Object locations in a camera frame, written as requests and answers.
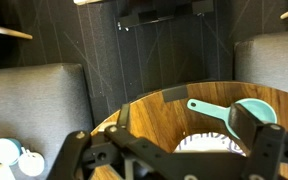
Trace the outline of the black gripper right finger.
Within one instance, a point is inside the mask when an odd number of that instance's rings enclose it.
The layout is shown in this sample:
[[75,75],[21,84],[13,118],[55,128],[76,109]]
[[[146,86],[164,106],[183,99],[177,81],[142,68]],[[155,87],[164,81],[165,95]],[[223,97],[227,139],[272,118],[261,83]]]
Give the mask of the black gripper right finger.
[[285,130],[280,125],[261,121],[240,103],[230,106],[228,125],[243,143],[247,156],[281,156]]

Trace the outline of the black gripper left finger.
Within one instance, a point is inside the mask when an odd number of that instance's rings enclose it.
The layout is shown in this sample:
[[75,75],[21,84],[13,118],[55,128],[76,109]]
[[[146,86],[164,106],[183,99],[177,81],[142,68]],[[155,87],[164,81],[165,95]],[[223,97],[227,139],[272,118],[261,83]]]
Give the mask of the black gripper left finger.
[[170,156],[169,153],[147,138],[137,138],[120,126],[111,125],[105,129],[104,134],[112,140],[123,153],[143,161],[146,164],[152,164],[155,160],[160,161]]

